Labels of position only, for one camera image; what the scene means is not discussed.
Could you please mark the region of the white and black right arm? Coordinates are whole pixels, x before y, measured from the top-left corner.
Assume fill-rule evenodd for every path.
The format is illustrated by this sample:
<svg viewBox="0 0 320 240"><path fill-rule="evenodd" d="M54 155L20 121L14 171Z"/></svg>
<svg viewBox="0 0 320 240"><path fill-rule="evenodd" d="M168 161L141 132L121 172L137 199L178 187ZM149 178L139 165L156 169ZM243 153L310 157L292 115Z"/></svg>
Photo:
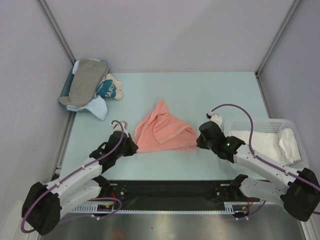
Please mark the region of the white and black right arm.
<svg viewBox="0 0 320 240"><path fill-rule="evenodd" d="M245 197L258 198L282 205L286 212L301 222L307 222L320 203L320 184L315 173L294 169L253 153L253 149L235 136L225 136L213 121L199 127L197 147L211 150L222 160L248 168L265 178L253 180L247 176L235 179L230 195L236 201Z"/></svg>

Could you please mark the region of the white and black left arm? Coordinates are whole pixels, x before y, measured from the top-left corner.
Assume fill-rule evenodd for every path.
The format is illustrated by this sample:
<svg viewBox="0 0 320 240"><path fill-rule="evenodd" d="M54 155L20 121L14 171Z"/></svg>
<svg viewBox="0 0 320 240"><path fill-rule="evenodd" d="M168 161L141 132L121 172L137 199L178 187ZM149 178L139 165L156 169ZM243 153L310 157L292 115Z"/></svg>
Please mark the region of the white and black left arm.
<svg viewBox="0 0 320 240"><path fill-rule="evenodd" d="M122 202L116 198L110 182L102 174L120 157L132 156L137 149L130 133L115 130L107 142L67 176L33 184L22 206L21 231L24 234L38 232L44 236L58 225L65 214L90 200L110 201L117 205L119 211Z"/></svg>

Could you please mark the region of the pink towel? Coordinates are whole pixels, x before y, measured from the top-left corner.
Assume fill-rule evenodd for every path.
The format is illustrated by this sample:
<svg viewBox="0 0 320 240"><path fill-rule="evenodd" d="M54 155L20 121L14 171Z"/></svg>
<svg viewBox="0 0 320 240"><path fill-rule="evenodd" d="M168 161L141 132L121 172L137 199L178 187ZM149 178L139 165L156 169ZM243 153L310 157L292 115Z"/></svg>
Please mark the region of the pink towel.
<svg viewBox="0 0 320 240"><path fill-rule="evenodd" d="M137 125L133 141L139 153L195 152L197 148L195 129L172 115L163 100L158 100L152 111Z"/></svg>

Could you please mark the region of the white towel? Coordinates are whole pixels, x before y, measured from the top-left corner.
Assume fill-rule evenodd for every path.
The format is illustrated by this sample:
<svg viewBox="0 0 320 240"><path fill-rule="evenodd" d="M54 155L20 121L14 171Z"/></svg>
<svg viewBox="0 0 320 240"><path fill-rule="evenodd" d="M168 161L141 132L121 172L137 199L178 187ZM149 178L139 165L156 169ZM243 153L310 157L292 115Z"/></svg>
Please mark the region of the white towel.
<svg viewBox="0 0 320 240"><path fill-rule="evenodd" d="M279 133L253 132L252 148L268 158L284 165L293 164L301 159L295 134L285 128Z"/></svg>

